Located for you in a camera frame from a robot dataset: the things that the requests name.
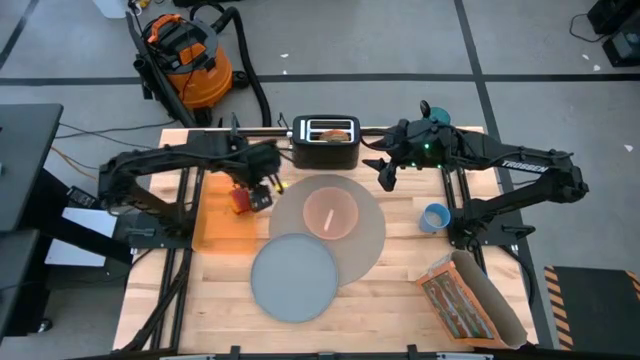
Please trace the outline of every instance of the gray floor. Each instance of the gray floor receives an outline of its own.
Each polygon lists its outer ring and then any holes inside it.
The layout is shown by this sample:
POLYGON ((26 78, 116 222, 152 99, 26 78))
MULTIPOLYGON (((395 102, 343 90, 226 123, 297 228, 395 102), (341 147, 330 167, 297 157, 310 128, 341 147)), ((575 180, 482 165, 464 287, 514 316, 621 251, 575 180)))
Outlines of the gray floor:
MULTIPOLYGON (((465 0, 485 74, 635 73, 614 69, 599 44, 568 34, 569 19, 595 0, 465 0)), ((243 17, 254 67, 260 75, 435 73, 471 74, 454 2, 450 0, 245 0, 243 17)), ((0 48, 27 8, 24 0, 0 2, 0 48)), ((142 22, 174 12, 170 0, 153 2, 142 22)), ((200 17, 211 22, 213 12, 200 17)), ((576 31, 595 36, 585 19, 576 31)), ((221 43, 240 67, 233 27, 221 43)), ((135 76, 134 48, 124 21, 103 18, 91 1, 40 0, 11 55, 3 78, 107 78, 135 76)), ((317 82, 264 84, 274 116, 345 113, 365 125, 391 125, 419 117, 418 102, 447 109, 458 125, 485 126, 473 82, 317 82)), ((638 173, 640 84, 635 82, 489 83, 502 140, 536 148, 574 151, 592 191, 572 205, 541 204, 523 211, 538 231, 529 238, 536 271, 545 265, 627 269, 640 243, 634 221, 638 173), (624 145, 637 146, 628 152, 624 145)), ((162 107, 144 101, 139 85, 0 86, 0 103, 59 102, 62 122, 85 130, 162 123, 162 107)), ((250 91, 226 97, 216 116, 238 114, 244 126, 260 124, 250 91)), ((119 140, 154 146, 160 129, 112 133, 119 140)), ((61 128, 59 134, 69 133, 61 128)), ((98 166, 131 147, 95 137, 56 140, 75 159, 98 166)), ((46 168, 68 185, 94 192, 96 184, 57 155, 46 168)), ((515 181, 526 179, 513 174, 515 181)), ((543 287, 541 294, 548 294, 543 287)), ((47 314, 56 327, 46 334, 5 339, 2 359, 59 359, 106 353, 112 344, 122 284, 55 291, 47 314)))

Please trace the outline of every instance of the wooden tabletop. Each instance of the wooden tabletop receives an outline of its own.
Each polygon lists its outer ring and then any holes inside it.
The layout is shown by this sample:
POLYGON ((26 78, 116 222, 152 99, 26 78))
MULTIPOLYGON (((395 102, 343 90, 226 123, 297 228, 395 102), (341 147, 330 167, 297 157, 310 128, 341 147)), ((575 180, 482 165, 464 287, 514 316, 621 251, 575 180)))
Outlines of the wooden tabletop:
MULTIPOLYGON (((480 127, 464 128, 483 131, 480 127)), ((182 144, 188 131, 164 130, 160 145, 182 144)), ((360 148, 361 159, 385 157, 382 155, 360 148)), ((299 170, 285 161, 280 177, 293 184, 319 173, 323 172, 299 170)), ((357 181, 378 199, 387 237, 376 265, 360 280, 340 287, 321 316, 288 324, 272 319, 253 301, 249 274, 255 252, 194 252, 180 337, 181 354, 228 353, 232 345, 240 345, 244 353, 404 352, 408 344, 416 344, 419 351, 468 349, 449 340, 427 298, 413 283, 433 262, 453 250, 446 232, 427 235, 417 225, 427 204, 446 204, 440 170, 399 170, 396 188, 390 193, 377 183, 377 173, 362 164, 354 170, 332 173, 357 181)), ((165 201, 174 201, 179 178, 179 171, 155 174, 151 192, 165 201)), ((467 171, 467 178, 472 197, 499 195, 494 170, 467 171)), ((459 194, 456 188, 457 203, 461 204, 459 194)), ((270 212, 266 209, 256 217, 259 246, 268 241, 270 212)), ((537 343, 518 263, 496 247, 484 247, 483 251, 489 278, 516 312, 528 340, 537 343)), ((166 250, 154 250, 131 271, 114 348, 128 343, 155 307, 165 256, 166 250)), ((180 258, 177 257, 176 269, 180 258)), ((169 342, 173 313, 171 307, 165 317, 163 346, 169 342)))

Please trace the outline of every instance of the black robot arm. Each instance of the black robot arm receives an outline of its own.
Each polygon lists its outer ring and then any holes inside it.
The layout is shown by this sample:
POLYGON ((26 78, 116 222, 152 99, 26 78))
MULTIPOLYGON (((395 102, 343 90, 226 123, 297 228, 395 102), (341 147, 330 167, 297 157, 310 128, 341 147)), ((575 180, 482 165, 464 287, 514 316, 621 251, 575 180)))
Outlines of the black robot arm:
POLYGON ((167 203, 151 194, 138 185, 138 176, 190 167, 222 171, 249 190, 252 210, 260 211, 272 204, 269 189, 261 182, 267 178, 280 185, 280 164, 276 140, 250 145, 233 133, 204 132, 184 145, 125 152, 112 158, 100 167, 98 195, 107 209, 133 206, 158 218, 167 233, 190 235, 191 224, 182 221, 185 204, 167 203))
POLYGON ((462 209, 453 210, 453 225, 468 231, 476 232, 503 213, 543 201, 572 203, 589 191, 580 168, 571 162, 570 153, 506 145, 478 132, 426 119, 400 120, 398 125, 377 135, 384 137, 365 145, 387 152, 389 162, 383 159, 363 162, 379 171, 378 181, 386 191, 393 191, 398 167, 418 170, 437 167, 447 171, 503 167, 541 175, 528 186, 490 200, 472 199, 462 209))

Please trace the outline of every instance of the shop vacuum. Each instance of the shop vacuum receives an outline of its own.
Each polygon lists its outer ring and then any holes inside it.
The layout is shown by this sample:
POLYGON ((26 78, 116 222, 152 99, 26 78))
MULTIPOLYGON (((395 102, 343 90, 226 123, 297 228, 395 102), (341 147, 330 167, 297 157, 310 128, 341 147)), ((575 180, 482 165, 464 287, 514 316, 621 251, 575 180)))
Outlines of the shop vacuum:
POLYGON ((236 8, 225 10, 218 3, 203 2, 191 8, 189 20, 179 14, 166 14, 144 28, 137 16, 135 21, 140 34, 134 27, 133 16, 127 13, 129 33, 138 50, 133 66, 142 79, 145 99, 155 97, 169 116, 186 128, 209 127, 213 106, 229 90, 251 85, 260 105, 262 126, 271 126, 269 103, 251 65, 242 19, 236 8), (203 6, 211 6, 222 15, 207 25, 195 18, 203 6), (233 71, 218 45, 218 34, 231 20, 236 28, 244 72, 233 71))

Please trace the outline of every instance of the vacuum hose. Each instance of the vacuum hose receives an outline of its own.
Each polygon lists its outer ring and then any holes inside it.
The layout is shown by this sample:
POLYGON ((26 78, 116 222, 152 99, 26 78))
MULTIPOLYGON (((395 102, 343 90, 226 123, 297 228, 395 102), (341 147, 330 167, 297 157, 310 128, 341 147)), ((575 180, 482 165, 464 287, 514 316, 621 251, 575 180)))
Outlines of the vacuum hose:
POLYGON ((267 97, 264 94, 264 90, 262 90, 262 86, 260 86, 258 76, 256 75, 255 70, 253 70, 253 65, 251 65, 251 60, 249 59, 249 48, 247 47, 247 39, 244 36, 244 26, 242 25, 240 12, 238 12, 238 9, 236 9, 235 7, 230 7, 225 10, 220 4, 216 2, 205 1, 194 5, 191 8, 191 11, 189 11, 189 19, 193 20, 198 9, 207 5, 222 13, 222 16, 220 16, 220 18, 211 25, 211 28, 215 30, 216 34, 219 34, 227 26, 227 24, 229 24, 229 21, 233 19, 233 25, 236 27, 236 33, 238 35, 238 46, 240 47, 240 58, 242 59, 242 66, 244 66, 244 71, 247 73, 249 84, 251 85, 251 88, 253 88, 253 92, 255 92, 256 98, 258 99, 260 112, 262 113, 262 126, 271 127, 271 109, 269 108, 267 97))

